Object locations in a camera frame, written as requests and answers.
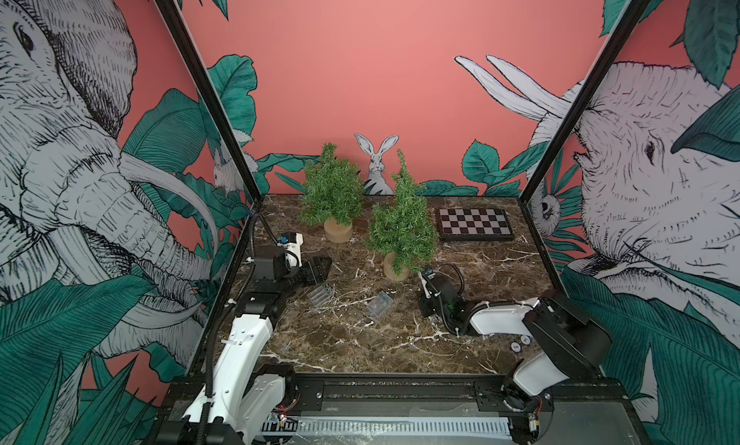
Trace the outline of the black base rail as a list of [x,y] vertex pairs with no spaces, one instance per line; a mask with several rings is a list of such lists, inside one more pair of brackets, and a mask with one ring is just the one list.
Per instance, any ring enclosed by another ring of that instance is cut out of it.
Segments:
[[[512,416],[505,405],[503,375],[411,375],[298,373],[277,406],[289,413],[345,412],[350,405],[367,410],[382,406],[473,406],[475,412]],[[626,402],[614,379],[563,381],[525,402],[524,412],[553,412],[566,402]]]

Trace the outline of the black right frame post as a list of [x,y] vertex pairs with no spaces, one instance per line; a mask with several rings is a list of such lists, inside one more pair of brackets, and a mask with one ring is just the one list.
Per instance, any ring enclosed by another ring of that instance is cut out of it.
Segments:
[[568,109],[566,116],[563,118],[554,138],[551,140],[543,159],[537,166],[532,179],[521,193],[518,201],[520,206],[524,207],[534,195],[535,190],[539,187],[549,167],[562,150],[570,135],[574,132],[574,127],[582,117],[588,107],[591,99],[599,89],[603,79],[608,73],[609,68],[622,51],[624,44],[628,41],[635,27],[638,25],[643,13],[651,0],[627,0],[626,5],[621,11],[616,26],[609,34],[603,45],[597,60],[593,64],[589,75],[586,77],[580,92],[577,94],[574,102]]

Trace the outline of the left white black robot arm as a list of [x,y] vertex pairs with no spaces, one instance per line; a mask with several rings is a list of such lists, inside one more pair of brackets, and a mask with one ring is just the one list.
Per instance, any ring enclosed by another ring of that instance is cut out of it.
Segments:
[[254,289],[243,289],[227,306],[224,314],[233,321],[223,350],[216,349],[217,333],[208,336],[202,390],[177,418],[158,420],[148,443],[264,443],[264,423],[284,421],[298,406],[301,389],[294,368],[257,362],[289,298],[328,279],[331,257],[304,256],[303,244],[301,233],[284,232],[271,244],[251,249],[248,281]]

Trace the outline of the black left frame post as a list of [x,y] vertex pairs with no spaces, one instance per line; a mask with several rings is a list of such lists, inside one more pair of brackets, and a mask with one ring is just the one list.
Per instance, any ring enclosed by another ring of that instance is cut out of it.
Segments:
[[202,102],[206,105],[206,109],[213,119],[220,137],[224,141],[225,147],[229,150],[229,155],[231,155],[233,163],[244,183],[246,193],[249,195],[252,205],[258,205],[262,202],[263,195],[260,193],[256,181],[252,176],[252,171],[250,171],[245,162],[244,153],[237,143],[227,113],[204,66],[202,56],[180,13],[180,9],[175,3],[176,1],[154,0],[154,3],[196,85]]

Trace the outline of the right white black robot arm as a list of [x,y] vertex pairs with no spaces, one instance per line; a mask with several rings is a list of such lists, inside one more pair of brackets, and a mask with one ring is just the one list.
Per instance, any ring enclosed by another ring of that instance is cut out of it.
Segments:
[[531,411],[542,404],[547,389],[574,379],[599,376],[599,367],[612,347],[612,337],[585,309],[565,293],[550,289],[530,300],[467,300],[464,279],[455,286],[432,269],[418,273],[422,291],[419,307],[424,317],[437,315],[455,336],[518,335],[536,342],[541,352],[520,361],[493,397],[514,412]]

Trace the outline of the mini christmas tree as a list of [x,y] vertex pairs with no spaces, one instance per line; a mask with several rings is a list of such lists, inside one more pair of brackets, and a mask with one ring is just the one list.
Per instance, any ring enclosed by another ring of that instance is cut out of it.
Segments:
[[393,202],[375,204],[369,227],[368,248],[383,254],[383,272],[394,281],[405,280],[412,271],[432,261],[439,233],[432,220],[424,186],[415,182],[406,157],[397,151],[400,169],[392,175],[396,183]]
[[308,225],[322,226],[328,241],[343,244],[351,240],[353,222],[362,215],[364,186],[358,165],[337,158],[336,149],[336,144],[324,143],[318,161],[304,168],[300,219]]

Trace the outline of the black frame post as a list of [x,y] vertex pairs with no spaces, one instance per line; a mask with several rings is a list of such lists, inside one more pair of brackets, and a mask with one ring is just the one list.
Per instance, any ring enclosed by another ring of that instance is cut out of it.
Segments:
[[244,153],[237,143],[227,113],[204,66],[202,56],[180,13],[180,9],[175,3],[176,1],[154,0],[154,3],[196,85],[202,102],[206,105],[206,109],[213,119],[220,137],[224,141],[225,147],[229,150],[229,155],[231,155],[233,163],[244,183],[246,193],[249,195],[252,205],[258,205],[262,202],[263,195],[260,193],[256,181],[252,176],[252,171],[250,171],[245,162]]
[[534,195],[535,190],[539,187],[549,167],[562,150],[570,135],[574,132],[574,127],[582,117],[588,107],[591,99],[599,89],[603,79],[608,73],[609,68],[622,51],[624,44],[628,41],[635,27],[638,25],[643,13],[651,0],[627,0],[626,5],[621,11],[616,26],[609,34],[603,45],[597,60],[593,64],[589,75],[586,77],[580,92],[577,94],[574,102],[568,109],[566,116],[563,118],[554,138],[551,140],[543,159],[537,166],[532,179],[521,193],[518,201],[520,206],[524,207]]

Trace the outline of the white perforated strip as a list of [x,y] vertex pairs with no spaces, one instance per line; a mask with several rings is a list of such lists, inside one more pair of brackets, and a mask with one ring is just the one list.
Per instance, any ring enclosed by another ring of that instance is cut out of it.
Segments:
[[476,437],[511,440],[503,417],[300,417],[267,420],[262,437]]

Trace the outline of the clear string light battery box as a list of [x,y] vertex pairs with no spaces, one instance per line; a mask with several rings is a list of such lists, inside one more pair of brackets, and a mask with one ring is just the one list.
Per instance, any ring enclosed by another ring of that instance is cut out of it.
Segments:
[[378,321],[383,319],[390,308],[393,306],[393,298],[386,292],[381,292],[378,296],[375,296],[373,300],[370,300],[365,308],[365,314],[372,320]]

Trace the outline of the small chessboard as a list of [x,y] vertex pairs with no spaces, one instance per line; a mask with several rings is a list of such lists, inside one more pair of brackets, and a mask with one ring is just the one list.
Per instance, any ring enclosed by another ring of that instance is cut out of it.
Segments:
[[506,212],[497,208],[435,209],[437,230],[447,241],[510,241],[514,230]]

